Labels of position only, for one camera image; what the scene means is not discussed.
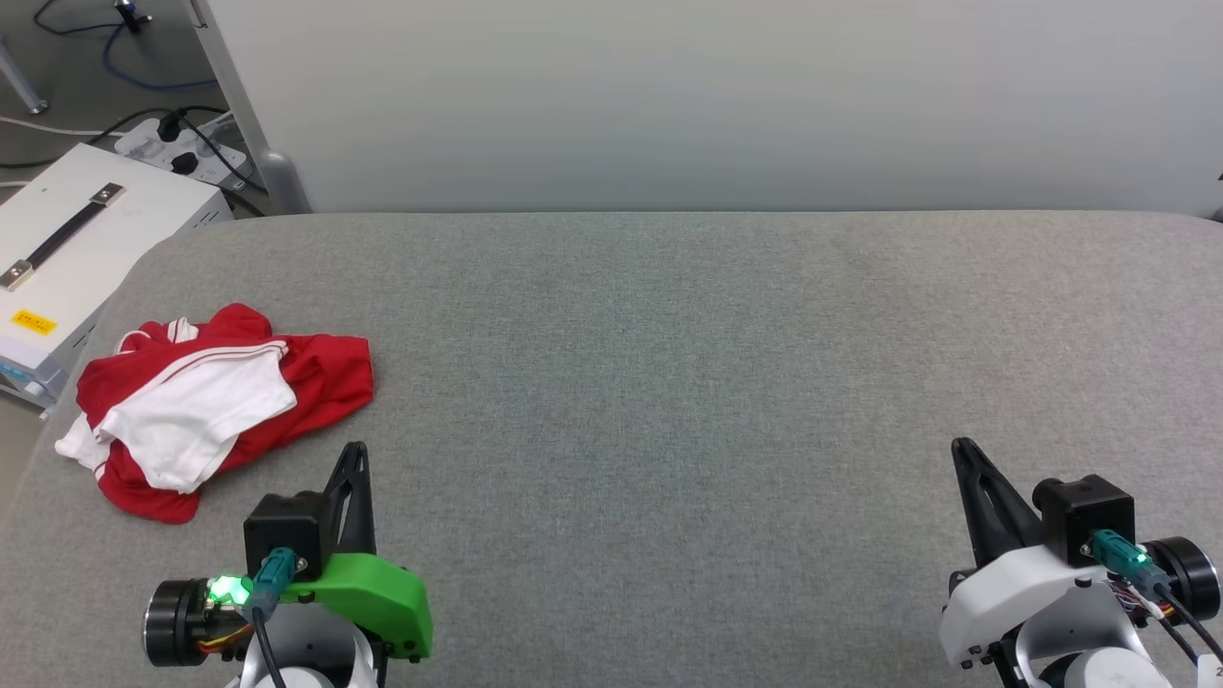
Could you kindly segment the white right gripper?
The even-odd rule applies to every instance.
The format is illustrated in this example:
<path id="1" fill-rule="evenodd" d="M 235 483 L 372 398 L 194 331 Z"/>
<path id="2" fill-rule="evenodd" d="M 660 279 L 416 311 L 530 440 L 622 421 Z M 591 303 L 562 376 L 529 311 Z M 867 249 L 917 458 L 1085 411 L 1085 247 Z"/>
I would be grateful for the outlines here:
<path id="1" fill-rule="evenodd" d="M 1040 546 L 1040 514 L 974 440 L 953 440 L 951 459 L 982 569 L 961 576 L 942 613 L 948 661 L 964 668 L 1153 670 L 1139 635 L 1150 621 L 1192 667 L 1221 667 L 1221 643 L 1205 626 L 1221 613 L 1221 576 L 1196 544 L 1093 536 L 1084 546 L 1087 566 L 1074 568 Z"/>

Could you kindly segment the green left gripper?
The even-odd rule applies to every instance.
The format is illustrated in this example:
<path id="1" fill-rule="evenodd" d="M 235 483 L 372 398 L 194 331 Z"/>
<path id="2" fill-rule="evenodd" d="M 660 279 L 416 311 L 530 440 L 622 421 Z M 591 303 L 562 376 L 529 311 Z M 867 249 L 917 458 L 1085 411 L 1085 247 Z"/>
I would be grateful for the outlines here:
<path id="1" fill-rule="evenodd" d="M 207 657 L 245 657 L 260 633 L 249 622 L 259 609 L 263 635 L 305 631 L 290 613 L 322 610 L 353 624 L 371 642 L 375 661 L 430 655 L 433 631 L 426 588 L 408 569 L 373 554 L 371 455 L 349 441 L 324 488 L 324 544 L 331 547 L 322 574 L 307 579 L 306 558 L 289 565 L 274 552 L 252 576 L 166 580 L 153 591 L 143 616 L 143 649 L 158 667 L 201 666 Z"/>

